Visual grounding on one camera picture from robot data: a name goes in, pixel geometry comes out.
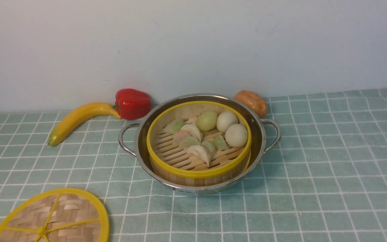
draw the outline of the red bell pepper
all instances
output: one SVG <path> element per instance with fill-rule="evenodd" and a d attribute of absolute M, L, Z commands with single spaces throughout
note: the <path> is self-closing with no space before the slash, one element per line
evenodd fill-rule
<path fill-rule="evenodd" d="M 152 109 L 152 102 L 147 93 L 126 88 L 116 93 L 114 109 L 121 118 L 133 120 L 146 116 Z"/>

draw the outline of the stainless steel pot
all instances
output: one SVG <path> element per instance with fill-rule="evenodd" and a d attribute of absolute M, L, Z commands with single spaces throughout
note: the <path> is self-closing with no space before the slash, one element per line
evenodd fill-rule
<path fill-rule="evenodd" d="M 222 103 L 232 107 L 233 109 L 238 111 L 241 115 L 243 115 L 246 118 L 246 121 L 249 123 L 249 127 L 252 131 L 252 147 L 251 147 L 249 166 L 243 173 L 221 184 L 207 186 L 207 187 L 188 187 L 188 186 L 182 186 L 182 185 L 178 185 L 178 184 L 174 184 L 169 181 L 166 181 L 153 172 L 152 165 L 150 163 L 149 151 L 147 150 L 147 145 L 146 145 L 147 131 L 149 130 L 150 125 L 152 124 L 153 120 L 166 109 L 174 105 L 190 102 L 190 101 L 212 101 L 212 102 Z M 265 128 L 263 125 L 264 123 L 273 125 L 277 130 L 277 137 L 269 147 L 265 147 L 266 134 L 265 134 Z M 132 127 L 139 127 L 135 134 L 134 150 L 131 150 L 123 143 L 123 134 L 125 133 L 126 130 Z M 138 159 L 138 162 L 140 163 L 141 167 L 143 167 L 143 169 L 149 175 L 151 175 L 157 181 L 160 181 L 166 187 L 182 193 L 208 195 L 208 194 L 218 193 L 221 190 L 229 188 L 231 185 L 234 185 L 236 182 L 240 181 L 240 179 L 242 179 L 245 175 L 247 175 L 247 173 L 249 173 L 256 167 L 259 160 L 261 159 L 261 156 L 264 153 L 266 153 L 268 150 L 270 150 L 272 147 L 274 147 L 280 141 L 281 137 L 282 137 L 281 131 L 277 123 L 268 119 L 260 119 L 245 104 L 237 100 L 234 100 L 232 98 L 227 98 L 221 95 L 199 93 L 199 94 L 183 95 L 177 98 L 173 98 L 155 107 L 144 117 L 141 123 L 129 124 L 120 131 L 119 144 L 126 152 L 130 153 L 131 155 L 134 155 Z"/>

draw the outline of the yellow banana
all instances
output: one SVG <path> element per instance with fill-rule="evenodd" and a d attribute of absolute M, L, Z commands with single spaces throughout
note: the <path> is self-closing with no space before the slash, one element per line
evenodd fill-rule
<path fill-rule="evenodd" d="M 120 119 L 120 115 L 108 103 L 85 104 L 74 109 L 54 127 L 49 135 L 48 145 L 58 145 L 84 121 L 101 115 L 113 115 L 114 117 Z"/>

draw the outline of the pink dumpling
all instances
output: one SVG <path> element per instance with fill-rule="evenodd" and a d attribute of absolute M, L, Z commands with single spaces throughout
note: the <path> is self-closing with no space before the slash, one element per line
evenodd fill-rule
<path fill-rule="evenodd" d="M 190 133 L 187 130 L 179 130 L 175 132 L 172 138 L 172 144 L 178 144 L 182 139 L 189 137 Z"/>

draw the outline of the bamboo steamer lid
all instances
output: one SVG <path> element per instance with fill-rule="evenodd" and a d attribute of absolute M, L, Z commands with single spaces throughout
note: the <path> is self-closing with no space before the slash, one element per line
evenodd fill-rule
<path fill-rule="evenodd" d="M 39 194 L 0 224 L 0 242 L 107 242 L 109 216 L 84 190 L 61 188 Z"/>

